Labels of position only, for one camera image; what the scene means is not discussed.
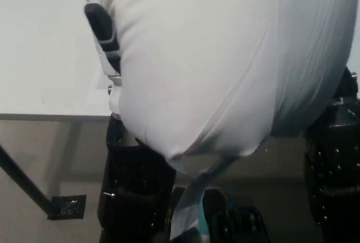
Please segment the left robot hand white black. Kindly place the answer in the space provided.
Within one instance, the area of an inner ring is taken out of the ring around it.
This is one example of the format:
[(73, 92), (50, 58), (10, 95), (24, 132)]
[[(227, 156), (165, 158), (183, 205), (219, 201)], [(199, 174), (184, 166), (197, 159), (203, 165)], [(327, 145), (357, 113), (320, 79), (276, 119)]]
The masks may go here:
[(116, 29), (100, 0), (85, 0), (84, 14), (92, 30), (103, 74), (112, 85), (108, 86), (109, 108), (115, 119), (120, 119), (122, 76), (120, 70), (120, 46)]

